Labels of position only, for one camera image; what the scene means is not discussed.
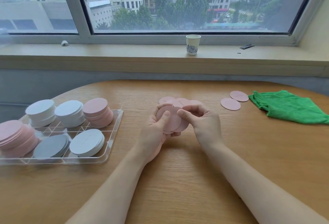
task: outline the green microfiber cloth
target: green microfiber cloth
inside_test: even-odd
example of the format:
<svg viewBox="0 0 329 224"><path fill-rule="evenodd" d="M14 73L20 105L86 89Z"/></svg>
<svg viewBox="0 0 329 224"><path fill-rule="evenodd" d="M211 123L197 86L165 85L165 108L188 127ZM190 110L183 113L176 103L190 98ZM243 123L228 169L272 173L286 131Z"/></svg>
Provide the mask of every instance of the green microfiber cloth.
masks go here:
<svg viewBox="0 0 329 224"><path fill-rule="evenodd" d="M285 90L278 92L254 91L251 101L267 116L301 124L329 124L325 114L310 98L302 98Z"/></svg>

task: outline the white paper cup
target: white paper cup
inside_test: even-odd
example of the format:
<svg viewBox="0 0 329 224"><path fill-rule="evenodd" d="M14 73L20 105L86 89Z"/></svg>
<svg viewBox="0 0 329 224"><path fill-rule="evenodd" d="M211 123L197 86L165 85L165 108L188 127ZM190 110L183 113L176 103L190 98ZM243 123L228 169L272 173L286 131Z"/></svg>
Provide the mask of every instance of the white paper cup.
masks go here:
<svg viewBox="0 0 329 224"><path fill-rule="evenodd" d="M200 43L200 35L190 34L186 35L186 51L188 55L196 55Z"/></svg>

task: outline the black object on sill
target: black object on sill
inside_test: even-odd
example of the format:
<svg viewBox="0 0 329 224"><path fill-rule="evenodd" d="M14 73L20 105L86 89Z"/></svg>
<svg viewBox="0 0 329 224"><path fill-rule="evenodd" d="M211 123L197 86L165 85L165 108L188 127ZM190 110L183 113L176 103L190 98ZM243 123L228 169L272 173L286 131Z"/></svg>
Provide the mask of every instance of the black object on sill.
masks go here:
<svg viewBox="0 0 329 224"><path fill-rule="evenodd" d="M252 45L252 44L248 44L248 45L245 45L245 46L241 46L240 49L245 50L245 49L248 49L248 48L250 48L250 47L254 47L254 45Z"/></svg>

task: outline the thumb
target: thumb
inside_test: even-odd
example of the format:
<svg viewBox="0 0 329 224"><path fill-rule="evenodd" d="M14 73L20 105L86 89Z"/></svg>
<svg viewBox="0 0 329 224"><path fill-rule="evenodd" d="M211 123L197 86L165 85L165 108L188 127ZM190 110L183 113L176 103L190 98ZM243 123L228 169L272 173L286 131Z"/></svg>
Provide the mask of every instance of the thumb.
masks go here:
<svg viewBox="0 0 329 224"><path fill-rule="evenodd" d="M180 109L177 111L177 114L185 119L187 122L189 122L193 127L194 127L194 123L195 120L198 118L197 116L193 115L191 112L188 112L186 110Z"/></svg>
<svg viewBox="0 0 329 224"><path fill-rule="evenodd" d="M160 120L157 122L157 124L161 127L164 128L166 123L169 121L170 118L170 112L169 111L165 111L162 115L162 117L160 118Z"/></svg>

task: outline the window sill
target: window sill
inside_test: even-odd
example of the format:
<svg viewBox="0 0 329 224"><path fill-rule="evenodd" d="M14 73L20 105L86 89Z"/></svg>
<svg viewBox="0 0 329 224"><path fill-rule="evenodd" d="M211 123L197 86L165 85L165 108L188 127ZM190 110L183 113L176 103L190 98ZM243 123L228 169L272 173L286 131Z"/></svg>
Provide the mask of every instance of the window sill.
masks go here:
<svg viewBox="0 0 329 224"><path fill-rule="evenodd" d="M201 45L17 44L0 50L2 69L160 72L329 77L329 57L300 47Z"/></svg>

